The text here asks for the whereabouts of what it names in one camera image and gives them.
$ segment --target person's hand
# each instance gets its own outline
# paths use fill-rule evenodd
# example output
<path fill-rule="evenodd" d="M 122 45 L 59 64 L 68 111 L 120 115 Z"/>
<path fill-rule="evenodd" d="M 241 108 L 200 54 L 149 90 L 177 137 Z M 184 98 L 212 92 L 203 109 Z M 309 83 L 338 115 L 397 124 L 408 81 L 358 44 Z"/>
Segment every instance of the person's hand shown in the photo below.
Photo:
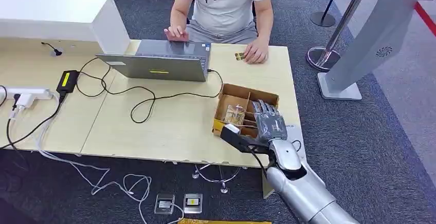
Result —
<path fill-rule="evenodd" d="M 189 35 L 187 31 L 183 30 L 181 26 L 177 27 L 168 27 L 168 29 L 164 29 L 163 32 L 167 36 L 168 41 L 189 41 Z"/>
<path fill-rule="evenodd" d="M 264 63 L 268 59 L 269 40 L 257 38 L 252 43 L 248 44 L 244 52 L 244 62 L 248 64 Z"/>

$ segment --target power strip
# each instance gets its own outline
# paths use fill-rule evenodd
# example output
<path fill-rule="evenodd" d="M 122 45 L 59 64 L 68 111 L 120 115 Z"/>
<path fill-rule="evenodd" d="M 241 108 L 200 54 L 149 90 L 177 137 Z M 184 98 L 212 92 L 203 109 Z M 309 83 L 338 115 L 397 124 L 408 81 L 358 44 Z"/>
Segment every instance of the power strip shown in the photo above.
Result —
<path fill-rule="evenodd" d="M 40 100 L 49 100 L 53 97 L 53 94 L 47 88 L 35 88 L 35 87 L 27 87 L 27 88 L 15 88 L 15 87 L 6 87 L 7 91 L 7 99 L 14 99 L 14 95 L 32 95 L 35 99 Z M 5 90 L 0 88 L 0 97 L 5 96 Z"/>

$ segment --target gray carpet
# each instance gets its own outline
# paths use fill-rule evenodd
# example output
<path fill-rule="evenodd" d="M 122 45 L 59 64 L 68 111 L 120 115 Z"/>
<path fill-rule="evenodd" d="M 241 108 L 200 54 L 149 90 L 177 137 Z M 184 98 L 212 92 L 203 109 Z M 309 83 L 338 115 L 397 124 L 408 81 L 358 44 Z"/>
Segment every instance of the gray carpet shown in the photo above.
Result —
<path fill-rule="evenodd" d="M 169 24 L 173 0 L 115 1 L 131 38 L 164 39 L 162 30 Z M 289 48 L 306 153 L 314 171 L 360 223 L 436 223 L 436 189 L 374 76 L 358 82 L 361 102 L 326 101 L 319 94 L 317 71 L 307 65 L 304 56 L 310 47 L 326 44 L 334 30 L 317 27 L 308 19 L 328 0 L 272 2 L 271 44 Z M 339 19 L 335 6 L 331 13 Z M 345 50 L 351 41 L 346 31 L 338 50 Z M 22 188 L 16 193 L 0 192 L 0 196 L 28 216 L 41 223 L 141 223 L 137 203 L 115 187 L 91 196 L 90 187 L 70 165 L 36 153 L 25 156 L 32 168 L 20 172 Z M 172 216 L 153 214 L 158 192 L 175 193 L 178 204 L 186 192 L 203 193 L 203 213 L 190 217 L 295 223 L 277 196 L 262 200 L 260 170 L 241 171 L 229 183 L 230 194 L 223 195 L 219 186 L 192 179 L 189 164 L 62 156 L 111 167 L 107 181 L 120 180 L 125 173 L 153 177 L 151 194 L 143 204 L 148 223 L 167 223 L 179 216 L 177 211 Z M 1 165 L 10 169 L 18 160 L 10 151 L 1 151 L 0 158 Z M 99 177 L 92 171 L 86 174 L 93 180 Z M 18 178 L 13 180 L 18 187 Z"/>

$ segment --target robotic arm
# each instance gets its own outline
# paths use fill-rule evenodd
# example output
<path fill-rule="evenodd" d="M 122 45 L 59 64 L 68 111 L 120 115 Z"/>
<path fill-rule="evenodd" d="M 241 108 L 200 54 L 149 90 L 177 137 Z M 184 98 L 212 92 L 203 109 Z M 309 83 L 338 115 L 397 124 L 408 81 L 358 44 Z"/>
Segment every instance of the robotic arm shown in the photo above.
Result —
<path fill-rule="evenodd" d="M 279 112 L 263 101 L 253 104 L 258 137 L 240 135 L 236 126 L 227 124 L 221 138 L 241 152 L 269 155 L 267 181 L 305 223 L 358 224 L 336 203 L 325 183 L 308 165 L 302 139 L 299 139 L 301 135 L 288 137 L 295 134 L 295 126 L 286 126 Z"/>

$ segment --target red stripe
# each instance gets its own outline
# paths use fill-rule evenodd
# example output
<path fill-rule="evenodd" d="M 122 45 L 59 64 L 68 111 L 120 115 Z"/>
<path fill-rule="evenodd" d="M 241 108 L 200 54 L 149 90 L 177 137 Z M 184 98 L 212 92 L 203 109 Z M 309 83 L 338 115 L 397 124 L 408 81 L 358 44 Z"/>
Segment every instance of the red stripe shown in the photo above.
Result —
<path fill-rule="evenodd" d="M 424 23 L 428 26 L 428 28 L 433 33 L 433 35 L 436 36 L 436 24 L 430 18 L 428 13 L 424 10 L 424 8 L 421 6 L 419 2 L 416 2 L 415 4 L 415 11 L 419 14 L 419 16 L 424 21 Z"/>

